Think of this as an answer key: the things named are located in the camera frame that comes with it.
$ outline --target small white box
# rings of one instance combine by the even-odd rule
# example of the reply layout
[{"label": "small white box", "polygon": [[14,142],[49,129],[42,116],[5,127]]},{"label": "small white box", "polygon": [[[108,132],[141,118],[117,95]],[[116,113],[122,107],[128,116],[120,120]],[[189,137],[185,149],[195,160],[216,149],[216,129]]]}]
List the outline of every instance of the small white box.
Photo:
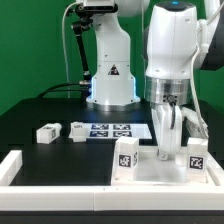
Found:
[{"label": "small white box", "polygon": [[189,138],[187,145],[187,181],[206,182],[206,166],[208,160],[208,140]]},{"label": "small white box", "polygon": [[88,129],[82,122],[71,123],[71,134],[73,142],[85,142],[87,138]]},{"label": "small white box", "polygon": [[138,169],[139,139],[132,137],[120,137],[115,146],[115,178],[133,181]]},{"label": "small white box", "polygon": [[49,144],[60,136],[61,125],[46,124],[42,128],[38,129],[36,132],[37,143]]}]

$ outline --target warning label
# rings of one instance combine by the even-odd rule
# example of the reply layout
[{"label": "warning label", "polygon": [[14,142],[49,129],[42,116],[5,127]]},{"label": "warning label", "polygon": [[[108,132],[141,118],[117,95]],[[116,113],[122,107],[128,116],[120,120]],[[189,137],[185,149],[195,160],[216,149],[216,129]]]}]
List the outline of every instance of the warning label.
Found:
[{"label": "warning label", "polygon": [[108,75],[120,75],[118,70],[117,70],[117,67],[116,65],[113,65],[111,70],[109,71]]}]

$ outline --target black tabletop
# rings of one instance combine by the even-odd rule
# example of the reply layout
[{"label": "black tabletop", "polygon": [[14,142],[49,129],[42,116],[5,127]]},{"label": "black tabletop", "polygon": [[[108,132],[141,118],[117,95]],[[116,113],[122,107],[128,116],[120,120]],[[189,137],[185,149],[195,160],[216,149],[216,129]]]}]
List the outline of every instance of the black tabletop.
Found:
[{"label": "black tabletop", "polygon": [[[209,126],[209,151],[223,167],[224,117],[200,102]],[[87,108],[79,99],[25,99],[0,117],[0,161],[12,149],[23,151],[23,166],[15,186],[110,185],[115,142],[74,143],[68,138],[71,122],[147,123],[156,145],[148,102],[127,112]],[[61,136],[49,145],[37,144],[36,130],[60,123]],[[186,144],[186,131],[182,144]],[[0,212],[0,223],[224,223],[223,211],[105,211],[105,212]]]}]

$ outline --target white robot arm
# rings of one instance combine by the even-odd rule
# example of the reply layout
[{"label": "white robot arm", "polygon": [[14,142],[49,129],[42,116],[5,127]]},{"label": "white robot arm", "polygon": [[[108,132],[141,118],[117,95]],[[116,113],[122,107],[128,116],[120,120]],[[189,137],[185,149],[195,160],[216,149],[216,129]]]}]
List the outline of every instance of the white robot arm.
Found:
[{"label": "white robot arm", "polygon": [[130,72],[130,37],[120,27],[118,16],[138,15],[147,9],[149,1],[79,1],[83,12],[93,12],[91,19],[97,40],[97,72],[92,77],[92,91],[87,98],[89,107],[125,111],[140,102],[136,96],[135,77]]},{"label": "white robot arm", "polygon": [[[219,0],[205,0],[205,6],[207,17],[212,18],[220,6]],[[152,104],[160,159],[165,160],[168,154],[180,149],[183,116],[179,106],[188,102],[192,63],[200,53],[198,66],[201,66],[218,17],[209,22],[208,27],[207,21],[199,23],[196,7],[190,3],[170,1],[154,6],[148,35],[145,98]]]}]

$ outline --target green wall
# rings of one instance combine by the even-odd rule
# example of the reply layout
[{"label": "green wall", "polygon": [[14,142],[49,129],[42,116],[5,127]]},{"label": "green wall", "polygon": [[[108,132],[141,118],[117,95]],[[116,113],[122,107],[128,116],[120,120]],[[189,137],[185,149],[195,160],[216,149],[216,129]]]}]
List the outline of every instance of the green wall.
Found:
[{"label": "green wall", "polygon": [[[66,82],[61,38],[61,20],[69,0],[8,0],[0,8],[0,114],[22,99],[35,97],[46,88]],[[145,15],[149,23],[152,6],[159,2],[151,0]],[[203,0],[191,0],[198,7],[199,18],[204,18]],[[71,81],[82,79],[81,63],[75,37],[66,19],[66,42]],[[137,78],[137,93],[144,90],[144,63],[142,53],[141,16],[120,19],[123,29],[132,38],[131,71]],[[90,70],[96,71],[96,46],[93,30],[83,35]],[[198,96],[224,114],[222,83],[223,69],[216,72],[196,72]]]}]

